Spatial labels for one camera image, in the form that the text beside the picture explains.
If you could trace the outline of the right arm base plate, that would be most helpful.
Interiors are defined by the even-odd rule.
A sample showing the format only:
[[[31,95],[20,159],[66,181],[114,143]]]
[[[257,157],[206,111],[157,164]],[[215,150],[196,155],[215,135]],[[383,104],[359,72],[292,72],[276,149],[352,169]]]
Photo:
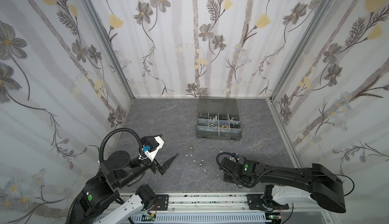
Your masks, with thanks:
[[[261,210],[261,211],[272,212],[275,210],[290,209],[288,204],[281,205],[277,203],[273,199],[272,195],[248,194],[247,202],[250,210]]]

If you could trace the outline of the silver nut pair center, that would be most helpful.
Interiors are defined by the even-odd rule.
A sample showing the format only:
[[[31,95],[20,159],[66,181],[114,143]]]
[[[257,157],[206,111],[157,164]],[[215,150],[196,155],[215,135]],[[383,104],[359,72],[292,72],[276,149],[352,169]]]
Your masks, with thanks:
[[[199,163],[199,165],[198,165],[198,167],[199,167],[199,168],[203,168],[203,166],[204,166],[204,160],[201,160],[200,163]]]

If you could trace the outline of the aluminium front rail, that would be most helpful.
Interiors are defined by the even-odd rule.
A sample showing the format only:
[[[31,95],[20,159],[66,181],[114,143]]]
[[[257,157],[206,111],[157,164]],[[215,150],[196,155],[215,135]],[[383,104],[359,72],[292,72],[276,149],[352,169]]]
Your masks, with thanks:
[[[252,211],[249,209],[247,195],[243,192],[215,192],[215,193],[158,193],[158,195],[169,195],[169,205],[167,211],[162,213],[181,212],[240,212]],[[323,212],[310,194],[305,191],[293,188],[276,186],[273,188],[272,196],[279,204],[288,204],[290,209],[283,211],[318,211]]]

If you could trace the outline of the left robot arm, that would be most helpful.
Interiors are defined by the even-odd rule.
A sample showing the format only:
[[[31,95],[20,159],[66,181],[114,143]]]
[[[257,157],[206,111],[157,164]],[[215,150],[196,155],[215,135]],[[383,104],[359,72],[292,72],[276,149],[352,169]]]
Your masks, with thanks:
[[[115,151],[104,158],[104,149],[108,140],[119,132],[127,132],[134,136],[138,143],[139,154],[131,158],[127,151]],[[164,146],[162,135],[139,135],[129,128],[118,128],[108,133],[99,148],[99,169],[94,177],[89,179],[81,192],[74,199],[68,210],[66,223],[91,224],[113,203],[119,207],[108,214],[101,223],[119,224],[125,220],[133,223],[131,216],[141,210],[146,210],[152,219],[156,218],[158,201],[155,192],[149,185],[141,185],[129,200],[121,198],[119,190],[130,187],[142,180],[146,172],[159,172],[164,175],[176,156],[160,165],[156,155]]]

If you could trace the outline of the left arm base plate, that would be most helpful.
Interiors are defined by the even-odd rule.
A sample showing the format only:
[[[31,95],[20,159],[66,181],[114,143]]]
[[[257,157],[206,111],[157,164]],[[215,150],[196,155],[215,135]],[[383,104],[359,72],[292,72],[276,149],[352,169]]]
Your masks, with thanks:
[[[157,195],[151,211],[167,211],[169,205],[169,195]]]

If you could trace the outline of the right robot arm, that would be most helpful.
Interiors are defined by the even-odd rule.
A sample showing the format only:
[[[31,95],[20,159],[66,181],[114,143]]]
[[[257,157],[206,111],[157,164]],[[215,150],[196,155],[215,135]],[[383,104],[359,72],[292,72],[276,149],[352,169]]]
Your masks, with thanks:
[[[341,174],[334,174],[321,164],[311,167],[287,168],[260,163],[236,153],[222,152],[216,163],[224,173],[223,181],[238,187],[253,189],[258,183],[278,184],[308,192],[310,198],[323,209],[346,213]]]

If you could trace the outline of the green compartment organizer box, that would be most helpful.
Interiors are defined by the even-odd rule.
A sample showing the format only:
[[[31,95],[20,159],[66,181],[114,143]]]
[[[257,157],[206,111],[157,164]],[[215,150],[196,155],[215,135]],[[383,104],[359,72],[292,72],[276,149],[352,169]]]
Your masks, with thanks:
[[[242,126],[235,98],[200,97],[196,135],[198,139],[242,139]]]

